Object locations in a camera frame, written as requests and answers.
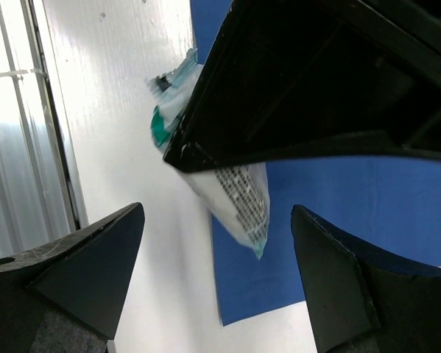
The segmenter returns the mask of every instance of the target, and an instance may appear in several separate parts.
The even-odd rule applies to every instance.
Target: white wall
[[[222,328],[208,213],[152,146],[144,82],[192,45],[188,0],[43,3],[88,219],[146,211],[117,352],[315,352],[304,304]]]

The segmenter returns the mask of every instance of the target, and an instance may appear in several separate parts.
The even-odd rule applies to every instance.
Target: blue mat
[[[205,60],[231,0],[191,0]],[[224,325],[304,300],[290,230],[294,204],[404,257],[441,265],[441,164],[385,157],[268,163],[271,224],[261,261],[213,220]]]

